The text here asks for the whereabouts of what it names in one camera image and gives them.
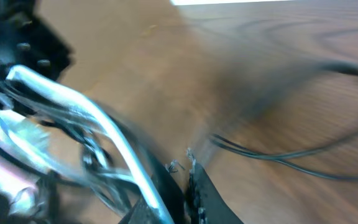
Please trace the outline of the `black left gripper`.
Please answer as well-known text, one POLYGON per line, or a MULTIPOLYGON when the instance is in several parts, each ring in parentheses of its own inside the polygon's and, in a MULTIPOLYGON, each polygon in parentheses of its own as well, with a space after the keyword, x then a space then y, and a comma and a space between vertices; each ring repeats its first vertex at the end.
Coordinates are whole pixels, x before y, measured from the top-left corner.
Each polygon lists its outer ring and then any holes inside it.
POLYGON ((0 81, 24 65, 55 81, 71 64, 71 48, 37 13, 36 0, 0 0, 0 81))

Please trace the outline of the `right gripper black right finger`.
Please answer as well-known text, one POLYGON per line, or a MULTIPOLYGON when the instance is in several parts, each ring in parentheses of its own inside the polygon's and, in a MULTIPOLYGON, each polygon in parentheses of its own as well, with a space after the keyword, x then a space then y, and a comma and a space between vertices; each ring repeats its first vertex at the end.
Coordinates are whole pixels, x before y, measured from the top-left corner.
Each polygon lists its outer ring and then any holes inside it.
POLYGON ((186 156, 191 162, 188 187, 185 192, 190 222, 195 224, 243 224, 225 203, 190 148, 186 150, 186 156))

